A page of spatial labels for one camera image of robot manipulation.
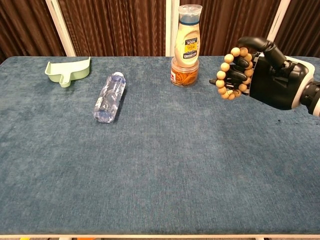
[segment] curtain fold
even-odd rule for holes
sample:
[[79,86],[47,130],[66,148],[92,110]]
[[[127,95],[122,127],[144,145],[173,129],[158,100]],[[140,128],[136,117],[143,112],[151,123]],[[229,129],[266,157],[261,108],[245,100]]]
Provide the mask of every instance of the curtain fold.
[[45,0],[0,0],[0,28],[0,62],[66,55]]
[[287,56],[320,58],[320,1],[291,0],[275,43]]
[[59,0],[78,56],[164,56],[166,0]]
[[280,0],[180,0],[203,6],[200,55],[228,54],[243,36],[267,38]]

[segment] blue carpeted table surface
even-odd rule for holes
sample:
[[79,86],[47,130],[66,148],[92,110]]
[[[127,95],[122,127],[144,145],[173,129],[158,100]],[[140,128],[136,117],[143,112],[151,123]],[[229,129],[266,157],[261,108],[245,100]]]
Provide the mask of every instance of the blue carpeted table surface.
[[[315,66],[320,59],[297,57]],[[0,234],[320,234],[320,118],[209,84],[170,82],[169,57],[92,57],[61,88],[48,61],[0,65]],[[106,77],[126,92],[115,122],[92,115]]]

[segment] wooden bead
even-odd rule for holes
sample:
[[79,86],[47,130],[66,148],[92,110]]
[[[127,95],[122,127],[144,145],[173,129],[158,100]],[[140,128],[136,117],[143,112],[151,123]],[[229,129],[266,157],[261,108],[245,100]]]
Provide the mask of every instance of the wooden bead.
[[234,61],[234,56],[232,54],[227,54],[224,56],[224,61],[227,63],[227,64],[230,64]]
[[252,69],[253,65],[254,65],[254,64],[253,64],[252,61],[251,61],[251,62],[249,62],[249,66],[246,67],[245,69],[246,69],[246,70]]
[[234,90],[234,91],[233,91],[233,94],[235,95],[236,98],[238,98],[238,97],[241,96],[241,91],[240,91],[239,89]]
[[216,78],[219,80],[223,80],[223,79],[225,79],[225,77],[226,77],[226,73],[224,71],[218,71],[216,73]]
[[254,71],[252,69],[249,70],[245,70],[244,71],[244,75],[246,75],[247,77],[251,77],[252,74],[254,74]]
[[221,64],[220,68],[222,71],[227,72],[230,69],[230,65],[229,63],[224,62]]
[[222,94],[225,94],[226,92],[227,92],[227,89],[226,89],[225,86],[218,89],[218,93],[221,94],[221,95],[222,95]]
[[221,95],[221,97],[223,99],[228,99],[229,98],[229,94],[227,92],[225,92],[224,94]]
[[240,56],[245,57],[248,54],[248,49],[246,47],[240,48]]
[[251,77],[248,77],[247,80],[243,81],[242,83],[245,84],[245,85],[250,84],[251,83]]
[[234,47],[231,49],[231,54],[234,56],[234,57],[238,57],[240,55],[240,48],[238,47]]
[[231,93],[228,97],[229,100],[235,99],[236,95],[234,93]]
[[244,59],[250,62],[252,60],[252,55],[248,53],[247,56],[244,57]]
[[223,80],[217,80],[215,81],[215,85],[218,87],[218,88],[223,88],[225,86],[225,81]]
[[240,90],[241,92],[247,90],[247,85],[241,83],[241,84],[239,85],[239,90]]

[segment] squeeze bottle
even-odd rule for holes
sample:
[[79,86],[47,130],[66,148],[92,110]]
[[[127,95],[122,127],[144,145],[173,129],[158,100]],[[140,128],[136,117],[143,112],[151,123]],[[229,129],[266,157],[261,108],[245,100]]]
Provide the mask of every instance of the squeeze bottle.
[[176,35],[174,54],[180,67],[193,67],[200,51],[199,21],[201,5],[186,4],[179,6],[179,27]]

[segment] green plastic dustpan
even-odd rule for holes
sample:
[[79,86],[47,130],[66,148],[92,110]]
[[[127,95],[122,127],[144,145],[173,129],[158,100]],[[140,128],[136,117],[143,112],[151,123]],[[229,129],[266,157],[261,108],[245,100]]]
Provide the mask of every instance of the green plastic dustpan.
[[70,86],[72,80],[83,79],[89,75],[90,58],[74,62],[48,62],[44,73],[52,82],[59,83],[61,87],[66,88]]

